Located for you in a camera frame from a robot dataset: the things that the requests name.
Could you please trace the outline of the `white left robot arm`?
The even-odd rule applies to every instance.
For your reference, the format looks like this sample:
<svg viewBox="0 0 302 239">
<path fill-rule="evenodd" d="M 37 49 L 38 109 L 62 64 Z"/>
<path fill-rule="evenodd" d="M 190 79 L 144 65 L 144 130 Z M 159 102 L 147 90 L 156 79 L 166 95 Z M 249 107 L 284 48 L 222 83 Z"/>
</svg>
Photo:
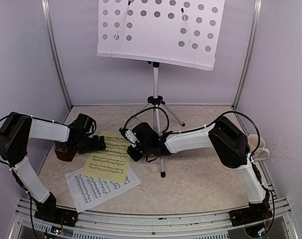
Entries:
<svg viewBox="0 0 302 239">
<path fill-rule="evenodd" d="M 28 141 L 53 141 L 57 158 L 71 162 L 76 154 L 106 149 L 104 137 L 95 134 L 96 121 L 88 115 L 79 114 L 71 124 L 65 125 L 12 112 L 0 119 L 0 123 L 0 162 L 9 166 L 17 182 L 36 202 L 37 211 L 50 221 L 57 221 L 61 210 L 29 162 Z"/>
</svg>

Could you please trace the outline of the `white sheet music page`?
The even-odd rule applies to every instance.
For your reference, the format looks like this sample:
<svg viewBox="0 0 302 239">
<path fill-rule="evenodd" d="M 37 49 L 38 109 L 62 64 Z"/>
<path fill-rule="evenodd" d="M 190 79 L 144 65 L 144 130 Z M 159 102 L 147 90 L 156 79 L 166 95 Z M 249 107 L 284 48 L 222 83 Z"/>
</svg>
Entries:
<svg viewBox="0 0 302 239">
<path fill-rule="evenodd" d="M 78 169 L 65 175 L 76 211 L 79 213 L 100 205 L 141 183 L 131 168 L 124 183 L 84 176 L 81 172 L 82 169 Z"/>
</svg>

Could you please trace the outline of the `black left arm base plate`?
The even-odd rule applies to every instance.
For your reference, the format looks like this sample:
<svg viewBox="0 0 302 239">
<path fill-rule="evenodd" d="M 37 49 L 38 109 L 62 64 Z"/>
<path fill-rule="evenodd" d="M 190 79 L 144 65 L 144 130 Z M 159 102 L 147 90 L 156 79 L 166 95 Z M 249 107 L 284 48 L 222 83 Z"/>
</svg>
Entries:
<svg viewBox="0 0 302 239">
<path fill-rule="evenodd" d="M 75 227 L 78 219 L 78 213 L 74 210 L 56 208 L 54 215 L 50 216 L 48 212 L 36 211 L 35 218 L 62 226 Z"/>
</svg>

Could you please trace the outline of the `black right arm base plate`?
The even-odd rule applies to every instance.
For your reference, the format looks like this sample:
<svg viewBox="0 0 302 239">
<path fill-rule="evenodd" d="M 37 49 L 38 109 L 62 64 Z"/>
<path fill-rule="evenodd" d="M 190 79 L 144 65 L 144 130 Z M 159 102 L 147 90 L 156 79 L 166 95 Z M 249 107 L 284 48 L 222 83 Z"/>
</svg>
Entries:
<svg viewBox="0 0 302 239">
<path fill-rule="evenodd" d="M 271 210 L 263 211 L 258 209 L 242 208 L 231 210 L 229 212 L 229 215 L 232 226 L 237 227 L 262 221 L 266 218 L 271 218 L 273 216 L 273 213 Z"/>
</svg>

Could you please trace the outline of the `white perforated music stand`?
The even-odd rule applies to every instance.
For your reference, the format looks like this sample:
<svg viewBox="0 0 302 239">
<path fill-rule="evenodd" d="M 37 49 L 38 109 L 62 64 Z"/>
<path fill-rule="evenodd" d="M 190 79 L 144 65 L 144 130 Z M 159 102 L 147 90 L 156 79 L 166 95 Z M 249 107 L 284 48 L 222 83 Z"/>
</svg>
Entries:
<svg viewBox="0 0 302 239">
<path fill-rule="evenodd" d="M 215 64 L 225 2 L 222 0 L 101 0 L 97 55 L 147 61 L 153 67 L 153 96 L 143 112 L 171 111 L 158 94 L 162 63 L 211 71 Z"/>
</svg>

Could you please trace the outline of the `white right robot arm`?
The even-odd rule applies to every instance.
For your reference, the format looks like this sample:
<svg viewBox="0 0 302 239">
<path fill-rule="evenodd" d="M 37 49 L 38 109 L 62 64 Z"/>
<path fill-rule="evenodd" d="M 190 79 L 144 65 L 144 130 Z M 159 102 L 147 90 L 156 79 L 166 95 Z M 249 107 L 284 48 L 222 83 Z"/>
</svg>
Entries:
<svg viewBox="0 0 302 239">
<path fill-rule="evenodd" d="M 262 176 L 254 164 L 246 135 L 222 113 L 210 124 L 185 131 L 167 131 L 158 134 L 147 122 L 133 129 L 120 128 L 121 135 L 130 142 L 127 153 L 138 162 L 142 157 L 169 156 L 181 151 L 214 148 L 221 163 L 235 171 L 248 196 L 246 216 L 257 221 L 262 215 L 275 213 L 272 193 L 262 183 Z"/>
</svg>

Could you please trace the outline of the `yellow sheet music page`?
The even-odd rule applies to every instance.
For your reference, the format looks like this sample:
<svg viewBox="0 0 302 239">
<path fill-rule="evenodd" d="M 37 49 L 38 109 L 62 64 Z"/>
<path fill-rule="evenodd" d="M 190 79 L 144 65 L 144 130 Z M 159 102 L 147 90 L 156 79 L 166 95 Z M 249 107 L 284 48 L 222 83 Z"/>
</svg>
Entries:
<svg viewBox="0 0 302 239">
<path fill-rule="evenodd" d="M 128 173 L 130 157 L 127 148 L 130 143 L 118 132 L 103 131 L 106 149 L 90 154 L 82 175 L 106 181 L 124 183 Z"/>
</svg>

